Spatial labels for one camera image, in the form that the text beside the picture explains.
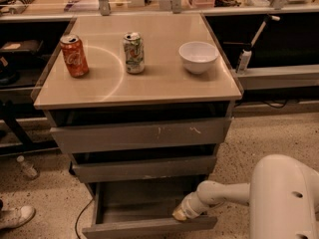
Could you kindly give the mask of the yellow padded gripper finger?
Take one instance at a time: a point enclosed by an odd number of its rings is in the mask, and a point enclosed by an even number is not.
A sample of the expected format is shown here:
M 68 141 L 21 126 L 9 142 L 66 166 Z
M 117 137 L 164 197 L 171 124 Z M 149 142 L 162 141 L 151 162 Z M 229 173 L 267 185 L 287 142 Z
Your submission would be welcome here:
M 187 219 L 186 214 L 180 206 L 173 211 L 172 216 L 177 221 L 185 221 Z

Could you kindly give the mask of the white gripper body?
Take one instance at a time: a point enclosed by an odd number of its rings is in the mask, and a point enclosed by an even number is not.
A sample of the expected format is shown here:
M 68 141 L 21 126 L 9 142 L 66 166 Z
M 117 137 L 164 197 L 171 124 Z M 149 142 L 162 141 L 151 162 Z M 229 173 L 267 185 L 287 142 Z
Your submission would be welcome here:
M 210 191 L 195 191 L 187 195 L 180 204 L 187 219 L 194 219 L 209 210 L 213 205 L 224 201 L 222 196 L 217 196 Z

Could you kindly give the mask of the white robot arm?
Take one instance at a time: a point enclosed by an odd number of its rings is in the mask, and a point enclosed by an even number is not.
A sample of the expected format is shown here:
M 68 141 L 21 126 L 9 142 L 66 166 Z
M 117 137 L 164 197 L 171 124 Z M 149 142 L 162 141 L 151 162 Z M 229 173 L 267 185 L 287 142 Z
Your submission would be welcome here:
M 261 158 L 248 183 L 205 180 L 172 216 L 178 221 L 194 219 L 224 201 L 249 207 L 250 239 L 319 239 L 319 172 L 295 158 L 281 154 Z

